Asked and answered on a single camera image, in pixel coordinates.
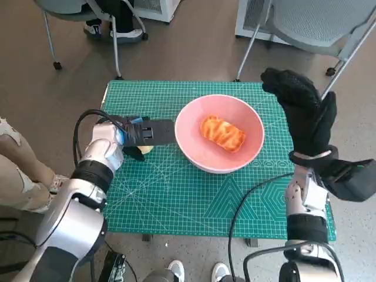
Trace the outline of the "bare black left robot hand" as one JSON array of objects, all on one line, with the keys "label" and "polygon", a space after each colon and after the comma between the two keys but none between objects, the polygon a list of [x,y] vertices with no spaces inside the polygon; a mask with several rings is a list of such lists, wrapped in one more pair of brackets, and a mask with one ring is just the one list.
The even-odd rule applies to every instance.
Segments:
[{"label": "bare black left robot hand", "polygon": [[[150,118],[148,116],[146,117],[138,117],[138,116],[112,116],[115,121],[118,122],[118,124],[122,125],[122,127],[125,127],[127,124],[134,124],[134,123],[140,123],[144,120],[149,120]],[[137,161],[144,162],[145,161],[145,155],[150,153],[154,146],[132,146],[132,147],[124,147],[123,153],[126,156],[131,157],[132,159],[135,159]]]}]

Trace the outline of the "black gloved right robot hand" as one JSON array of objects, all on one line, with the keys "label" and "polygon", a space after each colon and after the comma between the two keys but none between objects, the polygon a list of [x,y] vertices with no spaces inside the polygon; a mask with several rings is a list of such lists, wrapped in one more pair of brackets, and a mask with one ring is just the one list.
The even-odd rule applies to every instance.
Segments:
[{"label": "black gloved right robot hand", "polygon": [[335,92],[321,98],[309,78],[291,70],[267,68],[261,80],[263,90],[274,94],[284,110],[294,151],[309,157],[328,151],[337,115]]}]

